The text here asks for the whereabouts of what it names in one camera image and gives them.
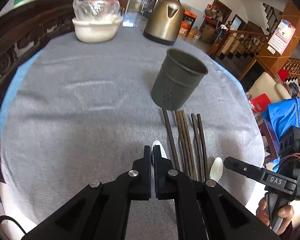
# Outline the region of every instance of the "gray cup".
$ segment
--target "gray cup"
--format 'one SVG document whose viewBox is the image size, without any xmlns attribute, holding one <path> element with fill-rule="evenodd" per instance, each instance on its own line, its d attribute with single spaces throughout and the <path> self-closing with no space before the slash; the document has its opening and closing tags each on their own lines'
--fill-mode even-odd
<svg viewBox="0 0 300 240">
<path fill-rule="evenodd" d="M 164 109 L 177 110 L 207 73 L 207 67 L 196 57 L 179 49 L 168 49 L 152 87 L 151 98 Z"/>
</svg>

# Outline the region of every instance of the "kettle base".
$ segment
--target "kettle base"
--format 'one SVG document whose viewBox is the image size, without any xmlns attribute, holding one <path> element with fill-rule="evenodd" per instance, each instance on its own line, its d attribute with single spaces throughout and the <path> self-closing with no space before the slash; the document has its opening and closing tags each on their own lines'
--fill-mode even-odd
<svg viewBox="0 0 300 240">
<path fill-rule="evenodd" d="M 163 39 L 160 39 L 158 37 L 152 36 L 152 35 L 150 35 L 149 33 L 146 33 L 146 32 L 143 32 L 143 36 L 145 36 L 147 39 L 149 39 L 151 41 L 154 41 L 156 43 L 160 43 L 160 44 L 163 44 L 163 45 L 172 46 L 176 42 L 176 41 L 163 40 Z"/>
</svg>

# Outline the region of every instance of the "red plastic stool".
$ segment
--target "red plastic stool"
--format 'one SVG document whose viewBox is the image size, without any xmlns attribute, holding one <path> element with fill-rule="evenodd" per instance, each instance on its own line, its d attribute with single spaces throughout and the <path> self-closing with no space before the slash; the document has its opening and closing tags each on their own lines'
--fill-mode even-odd
<svg viewBox="0 0 300 240">
<path fill-rule="evenodd" d="M 254 110 L 252 110 L 254 113 L 265 111 L 267 106 L 271 104 L 271 101 L 266 94 L 262 94 L 254 99 L 250 99 L 249 101 L 254 106 Z"/>
</svg>

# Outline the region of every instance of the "calendar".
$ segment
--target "calendar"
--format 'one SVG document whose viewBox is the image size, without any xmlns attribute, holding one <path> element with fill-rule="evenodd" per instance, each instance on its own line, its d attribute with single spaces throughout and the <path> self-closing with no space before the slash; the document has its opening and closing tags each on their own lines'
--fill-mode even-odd
<svg viewBox="0 0 300 240">
<path fill-rule="evenodd" d="M 268 44 L 281 55 L 291 41 L 295 31 L 295 27 L 288 21 L 281 20 Z"/>
</svg>

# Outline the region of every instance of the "clear plastic bag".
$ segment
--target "clear plastic bag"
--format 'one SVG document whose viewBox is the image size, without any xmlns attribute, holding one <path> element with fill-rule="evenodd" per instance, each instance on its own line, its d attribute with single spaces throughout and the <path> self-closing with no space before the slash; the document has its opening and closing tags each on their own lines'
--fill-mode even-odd
<svg viewBox="0 0 300 240">
<path fill-rule="evenodd" d="M 118 0 L 73 0 L 73 8 L 78 21 L 114 22 L 120 17 Z"/>
</svg>

